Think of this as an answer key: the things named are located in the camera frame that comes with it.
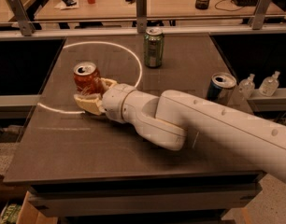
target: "can lid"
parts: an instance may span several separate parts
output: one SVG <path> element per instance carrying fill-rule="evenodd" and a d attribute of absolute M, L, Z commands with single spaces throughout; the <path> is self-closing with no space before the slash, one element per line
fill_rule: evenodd
<path fill-rule="evenodd" d="M 236 79 L 225 72 L 214 74 L 212 76 L 212 81 L 215 85 L 226 89 L 231 89 L 236 85 Z"/>
<path fill-rule="evenodd" d="M 96 65 L 91 62 L 78 63 L 74 68 L 74 73 L 79 76 L 88 76 L 96 69 Z"/>
<path fill-rule="evenodd" d="M 163 31 L 159 27 L 151 27 L 151 28 L 146 29 L 146 33 L 148 35 L 160 35 L 163 33 Z"/>

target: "robotic arm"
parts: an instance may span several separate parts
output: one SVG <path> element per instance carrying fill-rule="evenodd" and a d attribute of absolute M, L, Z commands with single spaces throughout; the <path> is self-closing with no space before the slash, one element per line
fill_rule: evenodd
<path fill-rule="evenodd" d="M 132 123 L 153 144 L 180 150 L 188 126 L 286 183 L 286 126 L 180 91 L 161 97 L 116 84 L 103 96 L 109 119 Z"/>

